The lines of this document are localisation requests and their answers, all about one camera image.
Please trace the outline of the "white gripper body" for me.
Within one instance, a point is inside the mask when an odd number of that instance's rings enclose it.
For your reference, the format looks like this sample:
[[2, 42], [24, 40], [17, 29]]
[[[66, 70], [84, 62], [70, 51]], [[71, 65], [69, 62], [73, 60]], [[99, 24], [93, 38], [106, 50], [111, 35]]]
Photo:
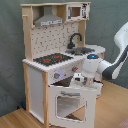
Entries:
[[84, 77], [81, 73], [75, 73], [71, 79], [71, 86], [77, 88], [89, 87], [100, 90], [103, 87], [103, 84], [95, 81], [93, 78]]

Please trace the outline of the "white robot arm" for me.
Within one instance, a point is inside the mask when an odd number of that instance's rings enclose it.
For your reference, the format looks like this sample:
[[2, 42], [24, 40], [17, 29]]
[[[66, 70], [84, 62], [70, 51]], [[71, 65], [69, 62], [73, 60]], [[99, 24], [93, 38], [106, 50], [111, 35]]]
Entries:
[[95, 78], [95, 73], [101, 74], [107, 80], [116, 79], [128, 58], [128, 24], [123, 25], [114, 37], [120, 53], [113, 63], [100, 58], [96, 54], [89, 54], [83, 63], [81, 73], [75, 73], [70, 85], [73, 87], [87, 87]]

